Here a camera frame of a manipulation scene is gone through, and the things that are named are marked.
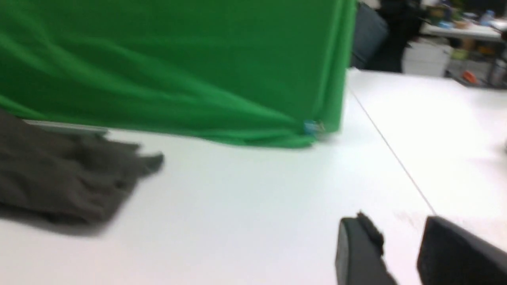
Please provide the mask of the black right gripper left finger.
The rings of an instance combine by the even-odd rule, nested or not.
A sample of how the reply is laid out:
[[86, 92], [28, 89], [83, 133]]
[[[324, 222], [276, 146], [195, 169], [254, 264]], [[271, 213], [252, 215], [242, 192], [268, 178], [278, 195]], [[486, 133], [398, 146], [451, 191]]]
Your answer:
[[339, 285], [396, 285], [384, 262], [384, 236], [363, 212], [341, 218], [335, 275]]

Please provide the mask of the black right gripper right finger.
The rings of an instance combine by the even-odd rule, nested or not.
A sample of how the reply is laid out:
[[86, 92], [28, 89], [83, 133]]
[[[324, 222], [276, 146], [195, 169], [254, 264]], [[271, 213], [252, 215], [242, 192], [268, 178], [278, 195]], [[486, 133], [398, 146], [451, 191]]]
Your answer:
[[417, 270], [423, 285], [505, 285], [507, 254], [439, 216], [426, 218]]

